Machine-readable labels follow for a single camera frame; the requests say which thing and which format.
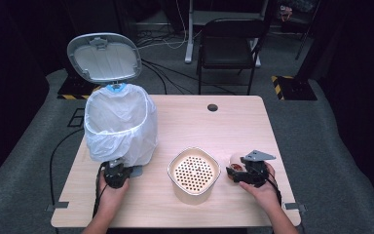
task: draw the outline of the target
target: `human hand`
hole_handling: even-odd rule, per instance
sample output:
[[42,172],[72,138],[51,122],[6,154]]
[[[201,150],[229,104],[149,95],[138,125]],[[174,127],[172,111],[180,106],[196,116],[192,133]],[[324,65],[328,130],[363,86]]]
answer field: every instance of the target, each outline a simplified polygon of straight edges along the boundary
[[[275,181],[275,170],[273,167],[266,163],[267,170],[269,172],[269,180]],[[270,182],[266,182],[260,187],[254,187],[251,184],[247,184],[243,181],[240,181],[239,185],[241,188],[243,188],[245,191],[250,193],[254,199],[259,203],[259,205],[262,207],[263,210],[266,212],[274,208],[276,206],[279,206],[278,196],[276,194],[276,189],[273,187],[273,185]]]
[[97,215],[100,214],[108,220],[112,220],[115,213],[120,209],[122,201],[130,188],[127,178],[121,188],[112,188],[107,185],[104,178],[104,171],[99,175],[99,192],[102,193],[99,201]]

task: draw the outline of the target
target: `metal bracket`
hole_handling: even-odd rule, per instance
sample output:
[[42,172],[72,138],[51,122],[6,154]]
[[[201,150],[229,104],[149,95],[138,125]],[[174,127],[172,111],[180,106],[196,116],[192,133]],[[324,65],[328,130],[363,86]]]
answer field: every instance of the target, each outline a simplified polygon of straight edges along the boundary
[[284,208],[286,210],[299,210],[301,214],[306,212],[308,209],[306,208],[305,205],[303,204],[298,204],[298,203],[283,203]]
[[69,205],[69,202],[56,202],[55,205],[48,205],[48,207],[45,209],[46,212],[53,213],[56,209],[67,209]]
[[254,149],[249,154],[245,155],[244,159],[247,161],[259,162],[259,161],[264,161],[264,160],[276,159],[276,157]]

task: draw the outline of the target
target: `beige basket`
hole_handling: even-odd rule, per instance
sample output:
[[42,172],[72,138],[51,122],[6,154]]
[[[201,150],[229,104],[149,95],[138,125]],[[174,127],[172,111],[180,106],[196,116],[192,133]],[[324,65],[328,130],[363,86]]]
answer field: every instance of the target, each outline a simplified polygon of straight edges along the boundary
[[199,205],[207,200],[220,176],[220,165],[202,149],[191,147],[172,160],[168,175],[181,202]]

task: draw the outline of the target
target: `black cable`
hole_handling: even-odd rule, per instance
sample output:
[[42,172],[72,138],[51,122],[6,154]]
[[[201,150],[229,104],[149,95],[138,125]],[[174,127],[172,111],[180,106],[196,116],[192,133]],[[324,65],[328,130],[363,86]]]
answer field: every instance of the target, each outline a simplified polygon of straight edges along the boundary
[[[279,200],[279,203],[281,205],[281,192],[279,191],[278,182],[276,181],[275,177],[269,171],[268,171],[268,173],[274,179],[275,184],[273,184],[268,178],[267,178],[267,180],[275,187],[275,190],[276,190],[277,194],[279,193],[278,200]],[[302,227],[302,233],[306,233],[305,226],[303,225],[302,220],[300,221],[300,226]]]
[[273,188],[275,188],[275,191],[276,191],[276,196],[278,197],[278,201],[279,201],[279,204],[281,205],[281,191],[279,190],[279,186],[278,186],[278,183],[276,182],[276,179],[275,177],[269,172],[269,170],[267,170],[268,174],[270,176],[272,176],[273,180],[275,182],[272,182],[269,177],[264,177],[263,174],[258,171],[257,169],[253,168],[253,167],[250,167],[251,169],[253,169],[255,172],[257,172],[260,176],[262,176],[264,179],[266,179],[270,184],[272,184]]
[[66,140],[68,139],[69,137],[71,137],[72,135],[82,131],[83,129],[79,129],[79,130],[76,130],[72,133],[70,133],[69,135],[67,135],[66,137],[64,137],[57,145],[56,145],[56,148],[54,149],[53,153],[51,154],[51,159],[50,159],[50,188],[51,188],[51,201],[52,201],[52,204],[53,206],[56,205],[56,199],[54,197],[54,182],[53,182],[53,160],[54,160],[54,155],[56,154],[56,150],[59,148],[59,146]]
[[[171,69],[171,68],[165,67],[165,66],[163,66],[163,65],[157,64],[157,63],[155,63],[155,62],[148,61],[148,60],[145,60],[145,59],[142,59],[142,60],[145,61],[145,62],[148,62],[148,63],[150,63],[150,64],[152,64],[152,65],[160,66],[161,68],[164,68],[164,69],[169,70],[169,71],[172,71],[172,72],[174,72],[174,73],[176,73],[176,74],[179,74],[179,75],[185,76],[185,77],[187,77],[187,78],[190,78],[190,79],[192,79],[192,80],[199,81],[199,79],[197,79],[197,78],[195,78],[195,77],[192,77],[192,76],[186,75],[186,74],[184,74],[184,73],[181,73],[181,72],[179,72],[179,71],[176,71],[176,70],[173,70],[173,69]],[[205,83],[205,84],[207,84],[207,85],[211,85],[211,86],[213,86],[213,87],[215,87],[215,88],[217,88],[217,89],[220,89],[220,90],[222,90],[222,91],[224,91],[224,92],[227,92],[227,93],[229,93],[229,94],[232,94],[232,95],[234,95],[234,96],[237,95],[236,93],[231,92],[231,91],[229,91],[229,90],[227,90],[227,89],[224,89],[223,87],[220,87],[220,86],[217,86],[217,85],[213,85],[213,84],[209,84],[208,82],[205,82],[205,81],[202,81],[202,82]]]
[[300,215],[300,226],[302,227],[302,233],[306,234],[305,225],[303,225],[302,216]]
[[173,38],[176,38],[177,36],[174,35],[173,32],[169,32],[168,34],[161,35],[161,36],[152,36],[152,31],[144,31],[142,34],[143,36],[140,36],[140,39],[136,42],[136,47],[145,47],[148,45],[152,45],[153,42],[155,41],[166,41],[166,40],[171,40]]
[[150,66],[150,64],[148,64],[148,63],[145,63],[144,62],[144,65],[148,68],[148,69],[150,69],[150,70],[152,70],[154,73],[156,73],[156,75],[160,78],[160,80],[163,82],[163,85],[164,85],[164,93],[165,94],[167,94],[167,86],[166,86],[166,82],[164,81],[164,79],[163,79],[163,77],[159,74],[159,72],[158,71],[156,71],[153,67],[151,67]]
[[102,163],[99,168],[98,168],[98,173],[96,174],[96,180],[95,180],[95,203],[93,204],[93,218],[96,214],[96,212],[98,211],[98,206],[99,206],[99,198],[100,196],[98,197],[98,194],[99,194],[99,175],[101,174],[101,171],[102,171],[102,168],[105,167],[105,164],[107,162],[104,162]]
[[144,59],[142,59],[142,60],[144,62],[148,63],[149,65],[151,65],[152,67],[154,67],[154,69],[156,69],[158,72],[160,72],[181,94],[184,95],[184,93],[181,91],[181,89],[184,90],[184,91],[186,91],[186,92],[188,92],[188,93],[190,93],[190,94],[193,94],[193,92],[189,91],[188,89],[186,89],[186,88],[184,88],[184,87],[176,84],[175,82],[171,81],[168,78],[168,76],[166,75],[166,73],[162,69],[160,69],[157,64],[155,64],[153,62],[150,62],[150,61],[147,61],[147,60],[144,60]]

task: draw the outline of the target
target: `open lid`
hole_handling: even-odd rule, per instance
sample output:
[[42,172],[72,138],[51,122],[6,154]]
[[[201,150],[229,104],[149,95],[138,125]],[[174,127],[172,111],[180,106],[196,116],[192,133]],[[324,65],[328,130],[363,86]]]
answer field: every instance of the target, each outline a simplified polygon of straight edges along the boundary
[[75,70],[95,84],[121,83],[141,73],[141,57],[129,38],[92,33],[72,39],[67,55]]

